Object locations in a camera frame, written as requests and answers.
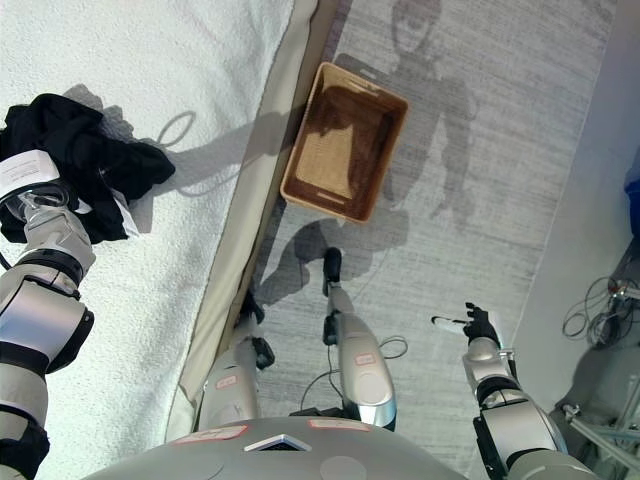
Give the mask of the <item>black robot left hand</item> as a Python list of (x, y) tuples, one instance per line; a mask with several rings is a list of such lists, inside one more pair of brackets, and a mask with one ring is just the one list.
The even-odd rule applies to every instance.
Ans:
[(81, 227), (71, 200), (72, 188), (46, 151), (29, 150), (1, 161), (1, 206), (22, 225), (63, 218)]

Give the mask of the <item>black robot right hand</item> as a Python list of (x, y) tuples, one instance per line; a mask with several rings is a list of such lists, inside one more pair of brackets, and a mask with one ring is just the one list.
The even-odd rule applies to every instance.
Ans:
[(492, 321), (490, 312), (472, 302), (466, 302), (465, 309), (466, 317), (464, 319), (434, 315), (431, 317), (430, 322), (441, 330), (464, 335), (468, 342), (478, 338), (488, 338), (494, 341), (498, 347), (501, 347), (502, 340)]

